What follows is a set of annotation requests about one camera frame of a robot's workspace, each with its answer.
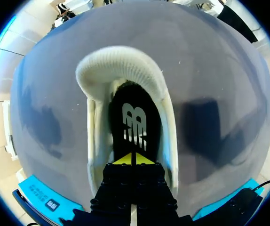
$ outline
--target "gray dome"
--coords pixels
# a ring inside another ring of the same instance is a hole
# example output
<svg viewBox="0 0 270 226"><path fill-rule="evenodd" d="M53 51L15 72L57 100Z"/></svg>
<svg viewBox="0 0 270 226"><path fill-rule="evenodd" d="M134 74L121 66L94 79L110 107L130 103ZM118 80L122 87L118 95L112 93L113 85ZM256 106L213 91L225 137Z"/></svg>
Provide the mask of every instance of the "gray dome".
<svg viewBox="0 0 270 226"><path fill-rule="evenodd" d="M177 128L178 214L193 215L256 178L270 144L270 75L257 50L206 13L167 2L94 9L51 31L16 69L16 152L59 194L90 208L87 98L75 79L94 50L142 50L163 70Z"/></svg>

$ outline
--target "black cable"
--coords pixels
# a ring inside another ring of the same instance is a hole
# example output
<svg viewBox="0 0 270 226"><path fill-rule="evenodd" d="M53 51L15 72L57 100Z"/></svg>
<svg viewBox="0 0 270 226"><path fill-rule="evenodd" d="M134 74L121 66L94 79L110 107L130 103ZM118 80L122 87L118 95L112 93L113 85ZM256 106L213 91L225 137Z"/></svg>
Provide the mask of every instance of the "black cable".
<svg viewBox="0 0 270 226"><path fill-rule="evenodd" d="M269 184L270 183L270 180L262 183L261 185L258 185L255 189L253 189L253 191L255 192L257 189L261 188L262 186L266 185L266 184Z"/></svg>

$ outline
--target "new balance logo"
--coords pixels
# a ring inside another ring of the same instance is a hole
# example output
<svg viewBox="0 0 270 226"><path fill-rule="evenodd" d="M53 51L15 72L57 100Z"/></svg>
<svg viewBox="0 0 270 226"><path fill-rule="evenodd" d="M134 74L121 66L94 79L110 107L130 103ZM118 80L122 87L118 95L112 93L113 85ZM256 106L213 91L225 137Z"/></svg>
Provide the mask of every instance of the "new balance logo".
<svg viewBox="0 0 270 226"><path fill-rule="evenodd" d="M131 104L125 103L122 106L122 120L123 123L129 126L128 129L128 139L132 142L132 129L133 129L133 140L135 145L137 145L137 139L139 141L139 147L144 146L144 150L146 151L146 141L142 139L143 136L146 136L146 116L140 107L136 107L135 109L131 106ZM127 140L127 130L124 130L124 139Z"/></svg>

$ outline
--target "white shoe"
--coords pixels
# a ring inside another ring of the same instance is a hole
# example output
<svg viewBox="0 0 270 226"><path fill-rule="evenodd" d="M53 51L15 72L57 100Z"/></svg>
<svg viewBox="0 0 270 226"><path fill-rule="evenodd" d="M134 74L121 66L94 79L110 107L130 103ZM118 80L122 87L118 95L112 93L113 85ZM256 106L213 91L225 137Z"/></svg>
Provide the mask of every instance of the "white shoe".
<svg viewBox="0 0 270 226"><path fill-rule="evenodd" d="M103 169L136 148L160 162L174 197L178 190L175 115L158 65L124 46L102 48L82 59L76 79L87 96L88 178L95 196Z"/></svg>

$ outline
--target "black label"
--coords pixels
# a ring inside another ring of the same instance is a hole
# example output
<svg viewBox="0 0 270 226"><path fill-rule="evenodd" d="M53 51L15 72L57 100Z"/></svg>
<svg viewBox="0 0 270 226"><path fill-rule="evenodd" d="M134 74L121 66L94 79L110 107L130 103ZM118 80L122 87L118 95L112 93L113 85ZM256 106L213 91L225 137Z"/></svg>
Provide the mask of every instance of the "black label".
<svg viewBox="0 0 270 226"><path fill-rule="evenodd" d="M53 212L59 207L59 205L60 204L53 199L50 199L47 203L45 203L45 206Z"/></svg>

